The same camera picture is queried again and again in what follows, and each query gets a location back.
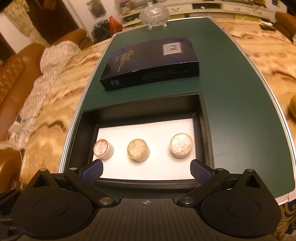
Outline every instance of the brown leather sofa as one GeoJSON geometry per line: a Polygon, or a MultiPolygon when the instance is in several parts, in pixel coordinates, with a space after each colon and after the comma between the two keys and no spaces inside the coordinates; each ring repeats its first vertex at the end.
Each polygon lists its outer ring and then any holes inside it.
{"type": "MultiPolygon", "coordinates": [[[[68,33],[54,45],[65,40],[76,43],[82,50],[93,45],[83,29],[68,33]]],[[[42,45],[31,44],[0,66],[0,141],[8,138],[8,129],[29,96],[34,81],[42,75],[40,59],[43,52],[42,45]]],[[[0,193],[10,189],[21,165],[19,151],[12,148],[0,150],[0,193]]]]}
{"type": "Polygon", "coordinates": [[[274,27],[293,42],[293,36],[296,34],[296,17],[286,12],[276,12],[275,18],[274,27]]]}

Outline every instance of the glass bowl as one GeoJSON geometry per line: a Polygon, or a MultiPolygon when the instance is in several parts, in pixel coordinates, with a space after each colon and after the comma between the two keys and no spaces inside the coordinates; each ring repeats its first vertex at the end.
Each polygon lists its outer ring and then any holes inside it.
{"type": "Polygon", "coordinates": [[[148,29],[152,29],[152,27],[160,25],[166,27],[170,13],[166,7],[162,7],[160,4],[152,4],[145,8],[139,17],[142,23],[148,26],[148,29]]]}

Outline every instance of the drawer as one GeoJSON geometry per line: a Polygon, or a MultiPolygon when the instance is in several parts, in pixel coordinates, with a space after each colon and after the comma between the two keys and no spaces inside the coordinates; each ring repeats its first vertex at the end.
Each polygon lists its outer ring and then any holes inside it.
{"type": "Polygon", "coordinates": [[[266,17],[266,18],[270,18],[270,13],[267,11],[263,11],[263,10],[256,10],[256,13],[258,14],[258,16],[262,16],[262,17],[266,17]]]}
{"type": "Polygon", "coordinates": [[[182,4],[167,7],[170,13],[178,13],[193,10],[192,4],[182,4]]]}
{"type": "Polygon", "coordinates": [[[239,5],[230,5],[230,4],[223,4],[223,10],[225,11],[232,11],[232,12],[243,12],[243,13],[250,13],[248,7],[239,6],[239,5]]]}

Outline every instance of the green table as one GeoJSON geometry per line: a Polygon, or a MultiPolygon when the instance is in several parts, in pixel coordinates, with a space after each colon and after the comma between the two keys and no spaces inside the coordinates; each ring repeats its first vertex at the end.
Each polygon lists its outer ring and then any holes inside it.
{"type": "Polygon", "coordinates": [[[82,111],[142,99],[201,92],[209,120],[215,168],[257,171],[278,202],[293,191],[294,154],[278,106],[245,53],[210,18],[169,21],[166,28],[140,27],[117,34],[101,57],[72,122],[60,171],[67,161],[82,111]],[[112,51],[145,41],[189,36],[200,76],[105,91],[99,80],[112,51]]]}

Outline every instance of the black tray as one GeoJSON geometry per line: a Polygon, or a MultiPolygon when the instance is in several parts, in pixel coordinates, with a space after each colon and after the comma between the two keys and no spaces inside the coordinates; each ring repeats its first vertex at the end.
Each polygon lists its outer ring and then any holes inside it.
{"type": "MultiPolygon", "coordinates": [[[[201,93],[146,99],[82,112],[68,167],[82,168],[93,159],[99,128],[192,118],[196,158],[214,168],[210,130],[201,93]]],[[[97,185],[145,189],[188,189],[199,184],[194,179],[141,181],[99,179],[97,185]]]]}

